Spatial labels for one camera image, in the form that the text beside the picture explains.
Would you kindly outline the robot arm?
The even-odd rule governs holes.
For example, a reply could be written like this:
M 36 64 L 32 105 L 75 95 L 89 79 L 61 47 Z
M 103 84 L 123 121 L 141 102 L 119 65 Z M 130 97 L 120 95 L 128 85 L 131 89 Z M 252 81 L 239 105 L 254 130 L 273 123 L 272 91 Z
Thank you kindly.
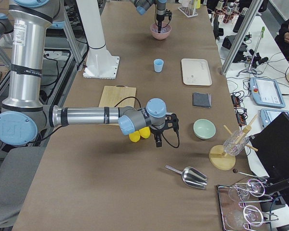
M 135 6 L 137 12 L 140 15 L 146 13 L 146 11 L 152 6 L 156 6 L 156 20 L 158 33 L 161 32 L 162 22 L 164 21 L 166 16 L 169 16 L 166 10 L 166 0 L 131 0 L 131 3 Z
M 74 124 L 118 124 L 125 135 L 149 127 L 154 134 L 166 126 L 166 104 L 159 98 L 146 107 L 60 108 L 39 100 L 46 30 L 62 28 L 64 3 L 61 0 L 12 0 L 14 17 L 9 95 L 2 102 L 0 140 L 23 145 L 48 127 Z

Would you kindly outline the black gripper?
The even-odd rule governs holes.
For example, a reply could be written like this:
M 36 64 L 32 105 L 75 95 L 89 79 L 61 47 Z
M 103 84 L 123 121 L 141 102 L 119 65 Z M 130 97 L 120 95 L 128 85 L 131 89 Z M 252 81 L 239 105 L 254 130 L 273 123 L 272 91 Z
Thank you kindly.
M 150 131 L 154 134 L 154 139 L 156 143 L 156 147 L 162 146 L 162 133 L 164 131 L 165 124 L 162 125 L 150 125 Z
M 164 20 L 164 15 L 156 14 L 156 20 L 158 21 L 158 33 L 161 33 L 162 21 Z

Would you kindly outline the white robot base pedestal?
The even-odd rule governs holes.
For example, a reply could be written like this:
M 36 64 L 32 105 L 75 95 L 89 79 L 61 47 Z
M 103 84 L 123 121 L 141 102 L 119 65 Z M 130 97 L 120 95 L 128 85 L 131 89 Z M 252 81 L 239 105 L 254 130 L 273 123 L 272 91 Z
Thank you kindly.
M 106 47 L 98 1 L 78 0 L 77 7 L 89 46 L 83 76 L 115 79 L 119 57 L 111 55 Z

